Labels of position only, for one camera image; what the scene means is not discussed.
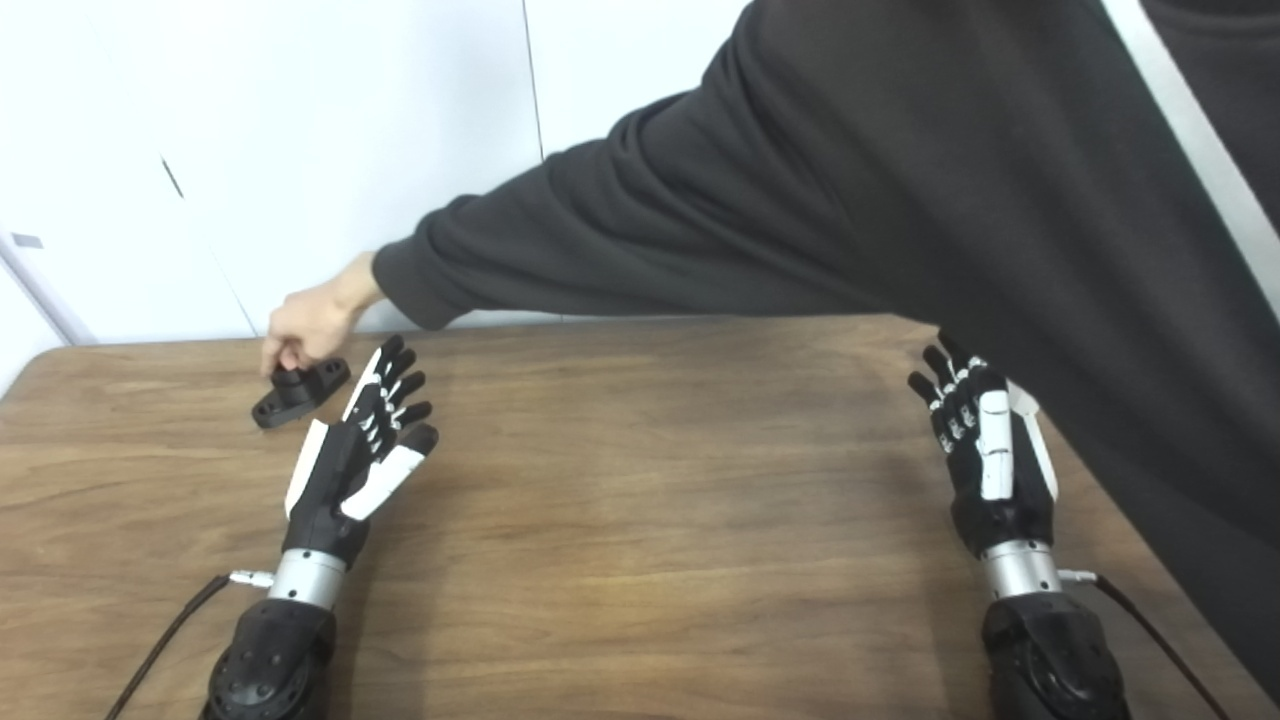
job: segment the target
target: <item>dark gray sweatshirt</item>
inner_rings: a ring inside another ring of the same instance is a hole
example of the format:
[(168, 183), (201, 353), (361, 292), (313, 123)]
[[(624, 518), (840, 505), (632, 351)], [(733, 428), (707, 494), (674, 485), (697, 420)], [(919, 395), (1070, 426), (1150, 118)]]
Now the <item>dark gray sweatshirt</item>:
[[(1277, 3), (1148, 8), (1280, 219)], [(1280, 698), (1280, 328), (1092, 0), (758, 1), (700, 87), (431, 213), (374, 270), (426, 328), (942, 325), (1039, 398)]]

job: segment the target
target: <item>white wall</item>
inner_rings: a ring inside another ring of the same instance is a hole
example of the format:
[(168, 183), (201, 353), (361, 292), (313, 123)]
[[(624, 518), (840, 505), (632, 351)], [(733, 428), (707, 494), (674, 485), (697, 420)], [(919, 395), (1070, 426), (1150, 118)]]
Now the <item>white wall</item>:
[(0, 0), (0, 228), (44, 242), (0, 250), (76, 342), (262, 333), (424, 213), (695, 86), (744, 4)]
[(76, 0), (0, 0), (4, 250), (76, 342), (251, 333)]
[(36, 355), (63, 345), (0, 260), (0, 396)]
[(698, 86), (746, 0), (526, 0), (543, 151)]
[[(521, 0), (91, 5), (255, 329), (540, 160)], [(476, 322), (558, 320), (493, 314)], [(384, 305), (366, 328), (410, 327)]]

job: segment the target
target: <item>wood grain surface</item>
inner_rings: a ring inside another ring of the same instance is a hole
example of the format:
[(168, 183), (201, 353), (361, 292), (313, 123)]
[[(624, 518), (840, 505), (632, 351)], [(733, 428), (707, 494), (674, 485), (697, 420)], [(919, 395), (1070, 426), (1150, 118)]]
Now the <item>wood grain surface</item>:
[[(442, 442), (343, 589), (333, 717), (988, 717), (986, 585), (904, 386), (929, 340), (887, 318), (411, 336)], [(256, 354), (59, 350), (0, 402), (0, 717), (101, 717), (207, 578), (274, 569), (305, 425), (250, 420)], [(1059, 562), (1130, 592), (1238, 720), (1276, 717), (1050, 447)], [(195, 717), (259, 594), (214, 598), (124, 717)], [(1135, 719), (1211, 717), (1133, 621), (1078, 596)]]

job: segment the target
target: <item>black and white robotic hand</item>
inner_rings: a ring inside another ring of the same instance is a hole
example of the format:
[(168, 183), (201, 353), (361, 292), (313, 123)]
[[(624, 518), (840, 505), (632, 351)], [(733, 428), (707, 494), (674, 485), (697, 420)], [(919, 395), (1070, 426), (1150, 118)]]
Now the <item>black and white robotic hand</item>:
[(937, 377), (908, 384), (929, 407), (955, 489), (951, 519), (986, 570), (982, 639), (1000, 720), (1128, 720), (1102, 624), (1062, 592), (1053, 562), (1057, 478), (1036, 400), (947, 336), (929, 346)]
[(393, 336), (374, 351), (342, 421), (312, 420), (284, 497), (288, 530), (274, 574), (233, 573), (269, 588), (236, 625), (209, 680), (202, 720), (317, 720), (328, 714), (333, 614), (370, 516), (435, 447), (429, 402), (404, 405), (425, 384), (416, 356)]

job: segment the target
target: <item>metal cylinder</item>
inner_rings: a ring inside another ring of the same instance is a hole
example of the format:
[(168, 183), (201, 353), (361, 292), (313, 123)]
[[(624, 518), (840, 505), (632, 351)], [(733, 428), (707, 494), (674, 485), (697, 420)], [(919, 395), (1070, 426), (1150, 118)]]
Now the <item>metal cylinder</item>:
[(275, 582), (266, 597), (333, 610), (346, 574), (347, 564), (333, 555), (315, 550), (287, 550), (280, 557)]
[(1039, 541), (1009, 541), (979, 557), (996, 600), (1034, 592), (1061, 592), (1050, 546)]

